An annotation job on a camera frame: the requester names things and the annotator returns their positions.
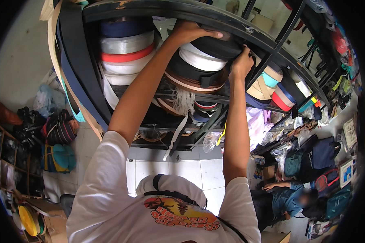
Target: printed graphic on shirt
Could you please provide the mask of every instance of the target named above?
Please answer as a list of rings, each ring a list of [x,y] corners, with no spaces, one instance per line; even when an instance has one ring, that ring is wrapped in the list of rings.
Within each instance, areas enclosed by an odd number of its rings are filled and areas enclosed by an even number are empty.
[[[151,216],[158,224],[203,228],[207,231],[216,230],[220,225],[219,220],[211,212],[178,198],[161,195],[148,198],[143,204],[146,208],[152,209]]]

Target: brown leather bag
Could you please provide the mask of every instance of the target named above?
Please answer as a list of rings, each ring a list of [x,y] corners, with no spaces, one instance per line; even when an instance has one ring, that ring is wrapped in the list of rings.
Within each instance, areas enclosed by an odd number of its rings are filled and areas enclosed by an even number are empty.
[[[0,123],[21,125],[23,121],[16,113],[6,108],[5,105],[0,102]]]

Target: yellow spool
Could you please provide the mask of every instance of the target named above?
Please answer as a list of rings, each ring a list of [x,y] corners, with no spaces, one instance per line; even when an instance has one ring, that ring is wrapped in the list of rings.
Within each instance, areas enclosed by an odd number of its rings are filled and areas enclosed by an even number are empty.
[[[22,224],[26,228],[27,233],[29,233],[30,236],[36,236],[37,235],[37,228],[34,223],[34,219],[31,216],[28,209],[24,206],[19,206],[19,216],[20,220],[22,221]]]

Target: blue shirt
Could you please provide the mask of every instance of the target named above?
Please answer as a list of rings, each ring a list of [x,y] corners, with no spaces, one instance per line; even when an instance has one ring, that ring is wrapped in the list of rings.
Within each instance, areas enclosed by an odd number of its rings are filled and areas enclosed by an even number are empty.
[[[300,195],[303,188],[304,185],[301,182],[292,181],[289,189],[272,192],[272,209],[276,218],[281,217],[285,211],[293,217],[302,209],[295,199]]]

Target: white tiled floor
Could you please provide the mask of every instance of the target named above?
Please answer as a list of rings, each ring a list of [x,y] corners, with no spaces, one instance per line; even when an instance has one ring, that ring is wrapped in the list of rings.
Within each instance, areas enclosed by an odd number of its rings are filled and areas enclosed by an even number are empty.
[[[45,194],[52,201],[58,202],[62,194],[75,194],[82,184],[86,168],[100,141],[86,123],[80,123],[76,139],[70,144],[76,154],[76,168],[70,174],[44,172]],[[186,160],[179,163],[127,160],[127,188],[130,196],[135,197],[135,189],[141,179],[158,173],[182,176],[204,190],[208,199],[207,209],[215,215],[224,197],[224,177],[222,159]],[[255,187],[261,180],[254,179],[255,165],[249,162],[249,184]]]

